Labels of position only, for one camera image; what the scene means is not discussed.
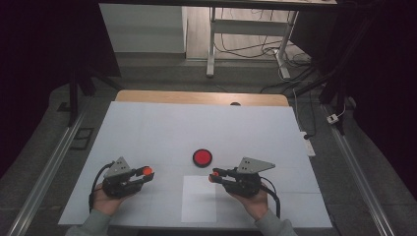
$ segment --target white paper sheet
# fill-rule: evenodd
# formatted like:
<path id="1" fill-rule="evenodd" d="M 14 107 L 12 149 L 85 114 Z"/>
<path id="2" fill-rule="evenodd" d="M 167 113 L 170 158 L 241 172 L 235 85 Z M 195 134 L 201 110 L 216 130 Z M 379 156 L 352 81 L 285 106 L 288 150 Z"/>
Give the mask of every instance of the white paper sheet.
<path id="1" fill-rule="evenodd" d="M 181 222 L 216 222 L 215 185 L 208 176 L 184 176 Z"/>

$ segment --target gray floor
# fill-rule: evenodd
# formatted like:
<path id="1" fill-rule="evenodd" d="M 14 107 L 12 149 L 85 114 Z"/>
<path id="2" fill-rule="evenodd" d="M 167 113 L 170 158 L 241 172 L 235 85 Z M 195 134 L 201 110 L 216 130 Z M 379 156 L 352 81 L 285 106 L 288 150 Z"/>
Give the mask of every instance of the gray floor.
<path id="1" fill-rule="evenodd" d="M 217 92 L 259 93 L 261 88 L 279 82 L 276 63 L 220 61 L 216 63 L 215 76 L 207 79 L 206 63 L 179 58 L 132 58 L 119 55 L 122 78 L 113 80 L 126 89 L 194 90 Z M 291 69 L 296 75 L 301 68 Z M 117 91 L 94 79 L 97 87 L 91 99 L 81 129 L 92 129 L 91 141 L 73 141 L 54 178 L 39 210 L 34 216 L 27 235 L 63 235 L 66 227 L 57 225 L 63 208 L 89 155 L 93 140 L 99 130 L 109 103 Z M 265 93 L 281 93 L 282 88 L 271 88 Z M 311 158 L 320 188 L 324 195 L 332 229 L 296 229 L 299 235 L 380 235 L 368 207 L 353 180 L 343 155 L 338 148 L 323 110 L 317 103 L 317 88 L 297 99 L 299 119 L 303 130 L 313 133 L 311 138 L 316 156 Z M 37 176 L 64 132 L 69 114 L 57 111 L 62 102 L 68 102 L 68 88 L 51 93 L 50 106 L 37 130 L 27 143 L 16 163 L 0 181 L 0 234 L 9 230 L 19 213 Z M 290 99 L 295 107 L 295 100 Z M 415 235 L 417 232 L 417 205 L 387 160 L 357 127 L 352 119 L 353 107 L 345 112 L 346 138 L 351 143 L 372 188 L 380 200 L 396 235 Z M 132 228 L 110 227 L 110 235 L 137 235 Z M 163 232 L 146 232 L 163 235 Z"/>

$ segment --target floor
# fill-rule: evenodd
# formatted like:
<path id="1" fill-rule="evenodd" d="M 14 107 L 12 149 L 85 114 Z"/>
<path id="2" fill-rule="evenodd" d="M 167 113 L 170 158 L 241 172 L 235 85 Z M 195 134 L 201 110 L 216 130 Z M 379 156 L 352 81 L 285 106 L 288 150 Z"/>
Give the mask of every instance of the floor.
<path id="1" fill-rule="evenodd" d="M 255 12 L 254 10 L 250 14 L 246 14 L 256 19 L 255 15 L 259 13 Z M 230 10 L 225 10 L 223 16 L 226 17 L 227 14 L 229 17 L 231 15 L 233 15 L 233 18 L 239 17 L 235 10 L 231 12 Z M 253 41 L 250 44 L 233 44 L 231 42 L 225 45 L 229 49 L 260 42 L 257 36 L 251 40 Z M 291 47 L 288 49 L 293 50 L 291 53 L 299 53 L 298 49 L 291 49 Z M 192 51 L 190 49 L 187 55 L 188 59 L 166 55 L 136 57 L 118 54 L 117 59 L 121 68 L 122 78 L 112 78 L 112 80 L 126 89 L 292 93 L 292 88 L 287 88 L 289 84 L 279 78 L 277 65 L 273 58 L 271 59 L 269 56 L 262 60 L 238 60 L 241 57 L 226 55 L 228 53 L 217 53 L 216 56 L 220 60 L 216 61 L 215 64 L 215 76 L 213 79 L 208 80 L 205 74 L 205 50 L 202 49 L 200 52 L 197 52 L 196 49 L 194 54 L 191 55 Z M 242 53 L 259 52 L 259 48 L 251 52 L 242 51 Z M 290 68 L 290 73 L 292 76 L 296 76 L 304 69 L 304 67 Z M 311 75 L 305 81 L 297 83 L 296 86 L 307 85 L 316 76 Z M 116 89 L 101 80 L 93 79 L 93 81 L 97 88 L 93 97 L 83 96 L 80 92 L 81 104 L 89 104 L 89 109 L 81 123 L 80 130 L 90 131 L 90 139 L 83 139 L 83 134 L 78 133 L 76 138 L 71 141 L 60 168 L 57 170 L 50 186 L 48 186 L 38 210 L 35 211 L 35 215 L 29 220 L 30 225 L 28 225 L 26 235 L 64 235 L 67 230 L 67 227 L 57 225 L 57 222 L 89 156 L 89 151 L 99 131 L 107 107 L 117 94 Z M 271 85 L 278 86 L 264 89 Z M 346 164 L 346 159 L 335 141 L 332 127 L 326 121 L 323 107 L 318 102 L 318 94 L 320 94 L 321 89 L 321 87 L 315 88 L 297 97 L 297 100 L 290 99 L 289 102 L 299 116 L 302 129 L 309 134 L 314 134 L 311 142 L 316 156 L 311 158 L 311 163 L 317 175 L 321 191 L 324 194 L 324 200 L 333 222 L 333 228 L 296 229 L 296 231 L 299 235 L 309 236 L 385 235 L 376 227 L 370 208 L 364 202 L 363 196 L 353 178 L 352 171 Z M 65 107 L 65 102 L 68 102 L 68 99 L 68 87 L 58 88 L 51 93 L 50 105 L 41 123 L 22 150 L 15 164 L 0 180 L 0 235 L 6 235 L 9 231 L 32 191 L 38 176 L 45 167 L 48 158 L 66 131 L 69 114 L 65 109 L 60 109 L 59 107 Z M 344 114 L 345 138 L 353 149 L 374 195 L 387 215 L 394 232 L 393 235 L 415 235 L 415 232 L 417 232 L 416 201 L 381 152 L 366 134 L 357 127 L 352 118 L 354 104 L 347 104 L 348 107 Z M 184 235 L 184 232 L 175 230 L 161 232 L 141 229 L 139 231 L 140 235 Z M 121 227 L 110 227 L 109 229 L 109 235 L 137 234 L 138 229 Z M 203 232 L 187 233 L 187 235 L 197 234 L 204 235 Z"/>

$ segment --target metal stand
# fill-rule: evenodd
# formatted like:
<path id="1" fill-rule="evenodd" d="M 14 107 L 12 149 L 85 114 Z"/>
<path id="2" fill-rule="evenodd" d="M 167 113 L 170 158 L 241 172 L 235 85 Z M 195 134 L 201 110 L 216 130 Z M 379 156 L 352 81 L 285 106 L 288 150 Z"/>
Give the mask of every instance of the metal stand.
<path id="1" fill-rule="evenodd" d="M 238 21 L 238 20 L 224 20 L 215 18 L 215 8 L 210 8 L 210 33 L 208 46 L 208 68 L 207 77 L 214 76 L 214 35 L 216 33 L 227 34 L 246 34 L 246 35 L 269 35 L 282 36 L 282 41 L 279 50 L 275 50 L 276 60 L 279 64 L 279 70 L 283 78 L 289 79 L 288 69 L 286 68 L 283 54 L 291 35 L 295 18 L 298 12 L 290 12 L 290 18 L 287 23 L 277 22 L 254 22 L 254 21 Z"/>

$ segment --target metal frame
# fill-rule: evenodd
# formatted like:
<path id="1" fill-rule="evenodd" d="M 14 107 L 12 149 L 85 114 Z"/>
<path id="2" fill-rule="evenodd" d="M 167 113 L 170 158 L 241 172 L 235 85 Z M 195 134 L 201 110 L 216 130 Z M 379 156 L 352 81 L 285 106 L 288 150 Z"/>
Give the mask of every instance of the metal frame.
<path id="1" fill-rule="evenodd" d="M 324 112 L 325 117 L 328 117 L 326 108 L 331 109 L 329 106 L 322 105 L 322 110 Z M 339 146 L 343 157 L 346 160 L 347 165 L 352 173 L 353 179 L 358 186 L 359 192 L 362 195 L 362 198 L 367 204 L 370 214 L 375 221 L 375 225 L 377 226 L 378 230 L 380 231 L 381 235 L 384 236 L 394 236 L 394 232 L 392 230 L 392 226 L 389 223 L 386 213 L 384 212 L 383 208 L 381 207 L 380 202 L 378 201 L 377 197 L 375 196 L 359 162 L 356 159 L 355 154 L 352 151 L 352 148 L 349 145 L 349 142 L 346 138 L 338 132 L 337 128 L 333 125 L 331 126 L 331 132 Z"/>
<path id="2" fill-rule="evenodd" d="M 246 35 L 269 35 L 282 36 L 279 50 L 274 50 L 276 61 L 279 65 L 283 79 L 290 79 L 285 60 L 283 58 L 289 36 L 292 33 L 295 19 L 298 12 L 290 11 L 290 17 L 287 23 L 275 22 L 254 22 L 239 20 L 217 20 L 215 18 L 215 8 L 210 8 L 210 30 L 209 30 L 209 46 L 208 46 L 208 68 L 206 76 L 212 78 L 214 76 L 214 35 L 216 33 L 227 34 L 246 34 Z"/>
<path id="3" fill-rule="evenodd" d="M 81 112 L 78 118 L 75 120 L 73 126 L 68 127 L 65 130 L 61 140 L 49 157 L 48 162 L 46 163 L 42 173 L 31 189 L 29 196 L 27 197 L 24 205 L 21 208 L 21 211 L 13 222 L 12 227 L 10 228 L 7 235 L 17 236 L 26 234 L 31 221 L 33 220 L 40 204 L 42 203 L 42 200 L 48 191 L 49 186 L 52 183 L 52 180 L 55 177 L 55 174 L 58 171 L 65 154 L 67 153 L 68 148 L 70 147 L 71 141 L 77 134 L 77 130 L 83 122 L 91 100 L 92 98 L 90 97 L 86 98 L 86 102 L 82 103 Z"/>

